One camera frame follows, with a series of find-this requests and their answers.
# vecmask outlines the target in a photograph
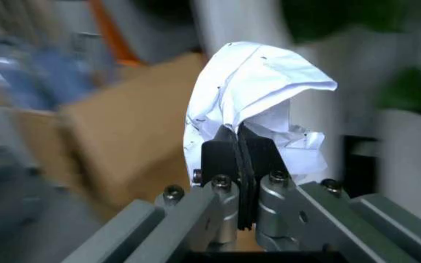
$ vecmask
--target blurred background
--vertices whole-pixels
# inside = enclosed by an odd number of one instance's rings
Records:
[[[235,41],[338,82],[291,99],[326,135],[313,176],[421,218],[421,1],[0,0],[0,262],[59,262],[133,199],[188,187],[187,102]]]

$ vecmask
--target orange object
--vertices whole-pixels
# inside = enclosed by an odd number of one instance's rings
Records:
[[[143,65],[144,63],[129,50],[129,46],[111,20],[109,14],[106,12],[101,0],[89,0],[89,4],[100,32],[103,35],[106,44],[113,52],[116,61],[126,66]]]

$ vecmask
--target bolt head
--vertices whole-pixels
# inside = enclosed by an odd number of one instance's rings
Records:
[[[230,177],[224,174],[219,174],[212,178],[212,188],[215,190],[222,190],[224,192],[230,192],[232,187],[232,181]]]
[[[192,171],[192,182],[195,184],[202,183],[202,170],[201,169],[194,169]]]
[[[185,195],[185,191],[179,185],[169,185],[163,190],[163,200],[165,204],[175,205]]]
[[[337,180],[326,178],[321,181],[321,186],[336,197],[340,197],[342,194],[342,185]]]
[[[281,170],[273,170],[269,173],[269,182],[274,185],[288,186],[288,173]]]

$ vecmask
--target crumpled white paper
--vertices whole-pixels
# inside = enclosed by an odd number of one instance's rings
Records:
[[[187,108],[183,148],[190,181],[201,167],[201,145],[220,125],[235,133],[243,121],[272,138],[292,178],[327,168],[319,152],[322,133],[289,122],[289,98],[307,89],[335,90],[337,83],[300,55],[249,42],[223,46],[200,73]]]

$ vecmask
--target cardboard box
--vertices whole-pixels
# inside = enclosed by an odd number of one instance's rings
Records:
[[[186,54],[61,109],[96,193],[122,208],[169,184],[189,187],[183,156],[187,104],[202,70]]]

